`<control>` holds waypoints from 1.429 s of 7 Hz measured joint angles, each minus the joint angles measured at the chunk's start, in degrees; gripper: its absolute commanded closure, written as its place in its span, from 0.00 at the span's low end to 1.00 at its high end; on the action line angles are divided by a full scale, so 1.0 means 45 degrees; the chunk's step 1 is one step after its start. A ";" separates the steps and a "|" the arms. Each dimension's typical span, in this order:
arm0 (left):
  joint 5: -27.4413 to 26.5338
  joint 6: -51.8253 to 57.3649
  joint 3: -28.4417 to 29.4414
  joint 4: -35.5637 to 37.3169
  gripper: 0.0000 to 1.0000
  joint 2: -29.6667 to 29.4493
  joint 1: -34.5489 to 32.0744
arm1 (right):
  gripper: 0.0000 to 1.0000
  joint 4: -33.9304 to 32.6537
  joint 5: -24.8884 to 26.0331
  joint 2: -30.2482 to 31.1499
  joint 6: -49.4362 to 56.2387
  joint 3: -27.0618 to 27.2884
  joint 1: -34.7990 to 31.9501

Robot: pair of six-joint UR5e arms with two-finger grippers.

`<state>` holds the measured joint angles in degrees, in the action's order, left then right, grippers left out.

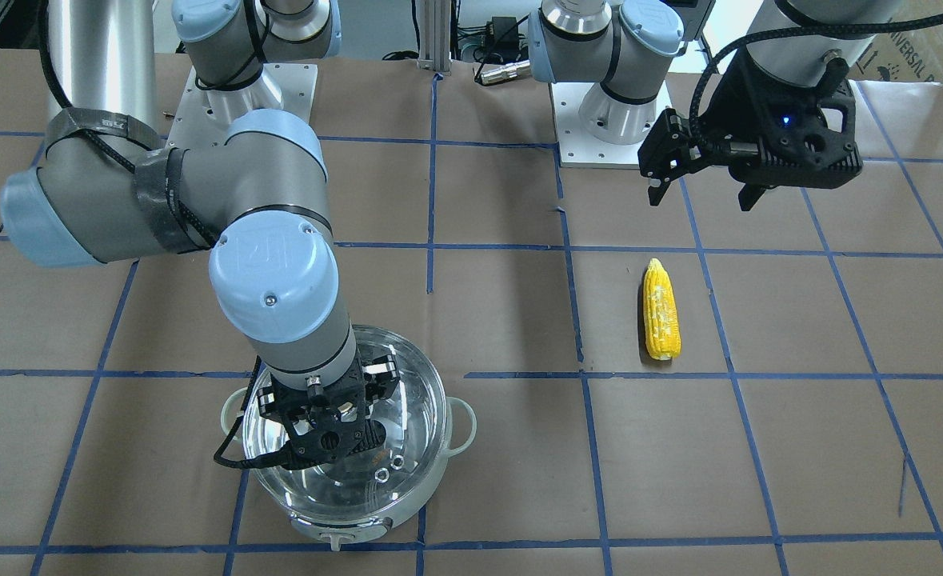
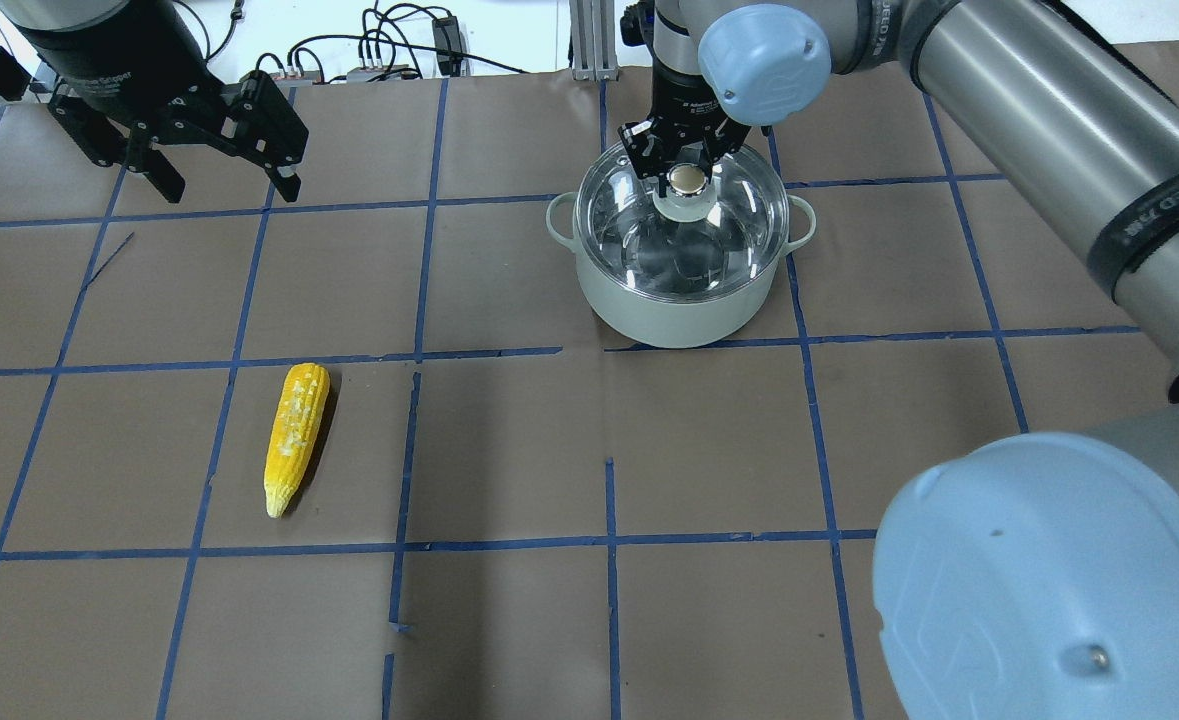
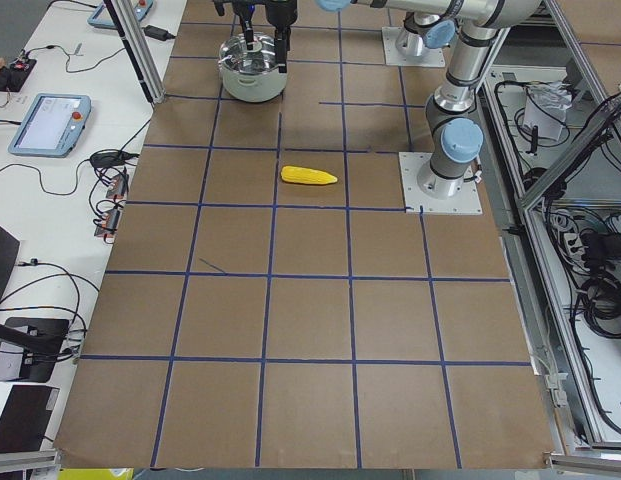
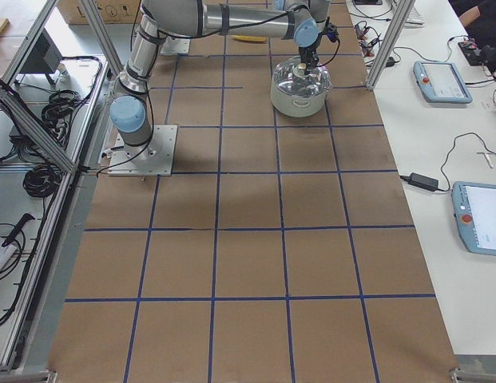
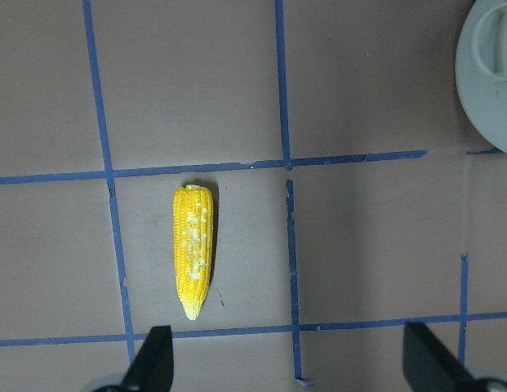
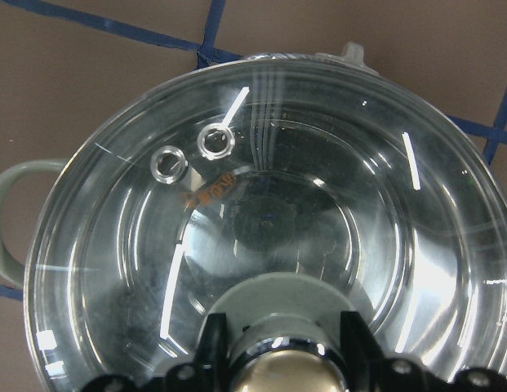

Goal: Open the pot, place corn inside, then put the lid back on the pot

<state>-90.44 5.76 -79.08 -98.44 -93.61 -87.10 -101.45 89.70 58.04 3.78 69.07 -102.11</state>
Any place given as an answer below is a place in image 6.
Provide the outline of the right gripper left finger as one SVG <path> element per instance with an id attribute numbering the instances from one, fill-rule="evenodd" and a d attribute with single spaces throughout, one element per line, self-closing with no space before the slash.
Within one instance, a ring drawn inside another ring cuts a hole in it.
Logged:
<path id="1" fill-rule="evenodd" d="M 192 391 L 227 391 L 229 386 L 228 326 L 225 313 L 209 314 L 193 357 Z"/>

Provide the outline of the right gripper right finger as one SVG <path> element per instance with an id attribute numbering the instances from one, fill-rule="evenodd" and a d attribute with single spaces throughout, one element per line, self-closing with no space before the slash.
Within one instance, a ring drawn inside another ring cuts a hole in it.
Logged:
<path id="1" fill-rule="evenodd" d="M 340 314 L 340 352 L 351 391 L 389 391 L 387 358 L 357 311 Z"/>

